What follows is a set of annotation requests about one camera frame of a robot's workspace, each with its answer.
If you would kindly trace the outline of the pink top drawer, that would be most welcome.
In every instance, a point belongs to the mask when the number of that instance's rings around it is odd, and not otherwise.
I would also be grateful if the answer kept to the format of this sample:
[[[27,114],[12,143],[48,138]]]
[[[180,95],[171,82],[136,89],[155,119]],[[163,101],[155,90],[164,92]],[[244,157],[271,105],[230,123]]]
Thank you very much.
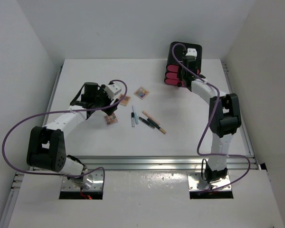
[[[166,76],[170,77],[170,75],[173,75],[174,77],[177,77],[177,74],[179,72],[179,65],[168,65],[166,68]]]

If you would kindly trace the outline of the peach eyeshadow palette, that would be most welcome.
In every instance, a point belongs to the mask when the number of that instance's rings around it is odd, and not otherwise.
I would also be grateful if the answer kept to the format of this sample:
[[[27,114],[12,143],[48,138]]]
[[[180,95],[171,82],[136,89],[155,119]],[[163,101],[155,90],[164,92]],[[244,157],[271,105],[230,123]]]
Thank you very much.
[[[119,98],[118,98],[119,100],[121,100],[121,101],[120,101],[120,105],[127,106],[128,103],[129,103],[129,101],[130,101],[130,99],[131,99],[131,97],[126,95],[126,96],[124,97],[124,99],[122,99],[123,96],[124,96],[124,94],[120,94],[120,96],[119,96]]]

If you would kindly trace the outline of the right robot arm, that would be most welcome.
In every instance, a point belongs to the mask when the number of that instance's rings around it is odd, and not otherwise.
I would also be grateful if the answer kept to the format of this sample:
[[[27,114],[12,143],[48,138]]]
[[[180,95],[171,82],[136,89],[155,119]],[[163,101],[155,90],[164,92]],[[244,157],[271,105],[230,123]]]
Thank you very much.
[[[202,134],[212,132],[212,146],[209,159],[201,178],[206,183],[224,179],[227,175],[227,156],[230,142],[241,126],[238,96],[227,94],[209,84],[205,77],[198,75],[197,58],[184,56],[181,60],[180,80],[193,93],[209,105],[209,120]]]

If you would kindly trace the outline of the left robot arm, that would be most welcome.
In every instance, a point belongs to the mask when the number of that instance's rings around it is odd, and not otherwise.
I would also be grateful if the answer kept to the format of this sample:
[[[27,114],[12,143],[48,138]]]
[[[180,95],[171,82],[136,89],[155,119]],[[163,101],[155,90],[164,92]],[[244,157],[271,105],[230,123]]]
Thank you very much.
[[[119,102],[116,96],[121,91],[121,87],[113,82],[108,85],[84,83],[66,113],[43,127],[36,126],[31,130],[27,165],[63,175],[82,175],[84,165],[75,157],[67,155],[65,137],[95,111],[101,110],[112,115]]]

